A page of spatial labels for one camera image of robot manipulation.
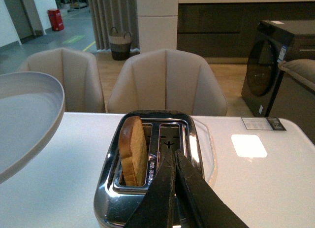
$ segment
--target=chair back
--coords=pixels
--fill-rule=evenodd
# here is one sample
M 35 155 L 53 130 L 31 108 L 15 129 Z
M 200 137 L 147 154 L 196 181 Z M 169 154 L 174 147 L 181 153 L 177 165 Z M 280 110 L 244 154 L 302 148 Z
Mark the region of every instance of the chair back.
M 64 88 L 66 111 L 105 112 L 102 86 L 93 54 L 57 48 L 29 56 L 17 71 L 43 72 Z
M 226 115 L 227 103 L 213 72 L 196 54 L 161 49 L 129 58 L 108 101 L 108 111 L 178 110 Z

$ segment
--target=white table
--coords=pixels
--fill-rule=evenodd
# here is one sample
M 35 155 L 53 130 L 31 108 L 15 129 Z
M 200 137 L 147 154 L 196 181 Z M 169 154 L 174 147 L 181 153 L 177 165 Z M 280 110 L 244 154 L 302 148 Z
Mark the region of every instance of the white table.
M 122 116 L 66 112 L 48 145 L 0 185 L 0 227 L 99 227 L 94 193 Z M 238 117 L 194 119 L 213 139 L 211 187 L 250 228 L 315 226 L 315 146 L 294 123 L 271 131 L 247 130 Z M 237 156 L 233 134 L 258 135 L 267 157 Z

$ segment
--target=basket handle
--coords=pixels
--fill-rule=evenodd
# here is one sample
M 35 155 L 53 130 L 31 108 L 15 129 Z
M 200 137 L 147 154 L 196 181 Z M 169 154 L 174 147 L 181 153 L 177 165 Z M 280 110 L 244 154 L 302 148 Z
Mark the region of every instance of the basket handle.
M 126 32 L 125 34 L 124 34 L 124 38 L 125 38 L 125 36 L 126 36 L 126 34 L 129 34 L 130 35 L 130 37 L 131 37 L 131 33 L 130 32 Z
M 113 29 L 115 29 L 115 30 L 116 30 L 116 33 L 118 33 L 118 31 L 117 31 L 116 27 L 112 27 L 112 29 L 110 30 L 110 34 L 112 34 Z

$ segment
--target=dark cabinet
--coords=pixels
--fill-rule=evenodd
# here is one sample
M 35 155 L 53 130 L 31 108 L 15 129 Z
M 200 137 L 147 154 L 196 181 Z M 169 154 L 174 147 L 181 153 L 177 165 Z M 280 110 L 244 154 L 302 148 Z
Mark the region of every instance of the dark cabinet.
M 315 19 L 315 2 L 179 4 L 177 49 L 247 58 L 261 20 Z

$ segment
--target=gray plate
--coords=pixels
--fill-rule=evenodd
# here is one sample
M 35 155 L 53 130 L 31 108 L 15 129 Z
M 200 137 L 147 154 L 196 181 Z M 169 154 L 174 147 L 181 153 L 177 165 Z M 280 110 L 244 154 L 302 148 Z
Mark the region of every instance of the gray plate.
M 64 113 L 64 91 L 51 75 L 0 75 L 0 184 L 49 142 Z

